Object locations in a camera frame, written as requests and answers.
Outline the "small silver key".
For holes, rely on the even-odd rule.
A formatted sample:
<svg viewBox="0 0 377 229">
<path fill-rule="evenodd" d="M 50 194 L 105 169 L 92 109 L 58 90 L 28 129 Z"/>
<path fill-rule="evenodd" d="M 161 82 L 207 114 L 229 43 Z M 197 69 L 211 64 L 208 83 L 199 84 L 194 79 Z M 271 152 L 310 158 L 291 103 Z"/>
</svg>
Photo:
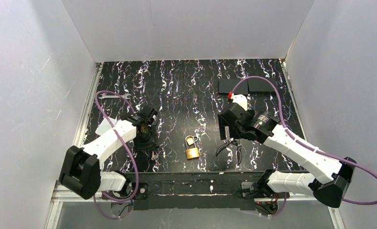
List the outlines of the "small silver key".
<svg viewBox="0 0 377 229">
<path fill-rule="evenodd" d="M 154 151 L 152 151 L 152 157 L 151 157 L 151 160 L 155 161 L 158 159 L 158 154 L 155 153 Z"/>
</svg>

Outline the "large brass padlock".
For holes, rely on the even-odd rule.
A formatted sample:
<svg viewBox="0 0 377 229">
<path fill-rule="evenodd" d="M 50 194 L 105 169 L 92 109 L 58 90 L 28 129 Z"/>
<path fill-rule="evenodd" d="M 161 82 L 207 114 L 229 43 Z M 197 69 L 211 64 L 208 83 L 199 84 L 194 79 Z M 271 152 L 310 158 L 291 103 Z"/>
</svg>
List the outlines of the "large brass padlock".
<svg viewBox="0 0 377 229">
<path fill-rule="evenodd" d="M 200 156 L 198 147 L 196 146 L 197 137 L 196 136 L 193 136 L 193 137 L 195 139 L 195 143 L 191 146 L 188 146 L 186 144 L 186 141 L 184 140 L 185 153 L 186 153 L 187 160 L 197 159 Z"/>
</svg>

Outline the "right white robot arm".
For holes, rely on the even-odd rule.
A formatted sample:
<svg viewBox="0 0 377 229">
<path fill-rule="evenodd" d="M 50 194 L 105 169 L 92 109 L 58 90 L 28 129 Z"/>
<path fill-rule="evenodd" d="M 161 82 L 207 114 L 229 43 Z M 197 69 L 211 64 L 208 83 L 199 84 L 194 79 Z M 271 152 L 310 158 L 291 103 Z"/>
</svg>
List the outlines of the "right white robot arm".
<svg viewBox="0 0 377 229">
<path fill-rule="evenodd" d="M 245 110 L 229 103 L 218 115 L 220 137 L 256 141 L 289 157 L 306 169 L 305 173 L 266 170 L 255 190 L 266 195 L 296 193 L 313 196 L 322 204 L 338 208 L 351 183 L 354 166 L 317 152 L 317 148 L 283 127 L 268 112 Z"/>
</svg>

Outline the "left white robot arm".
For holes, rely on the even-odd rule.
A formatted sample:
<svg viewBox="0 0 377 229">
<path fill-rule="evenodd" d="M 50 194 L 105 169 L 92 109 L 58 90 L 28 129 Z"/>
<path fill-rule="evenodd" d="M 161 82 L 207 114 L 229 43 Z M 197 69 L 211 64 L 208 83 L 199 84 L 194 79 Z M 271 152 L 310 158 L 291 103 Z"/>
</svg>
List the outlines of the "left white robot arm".
<svg viewBox="0 0 377 229">
<path fill-rule="evenodd" d="M 65 155 L 59 183 L 83 199 L 90 199 L 96 192 L 115 192 L 121 199 L 129 198 L 136 183 L 124 173 L 102 172 L 104 162 L 125 143 L 133 142 L 138 152 L 154 151 L 159 147 L 158 112 L 151 106 L 122 115 L 121 119 L 103 120 L 109 128 L 94 141 L 81 147 L 71 146 Z"/>
</svg>

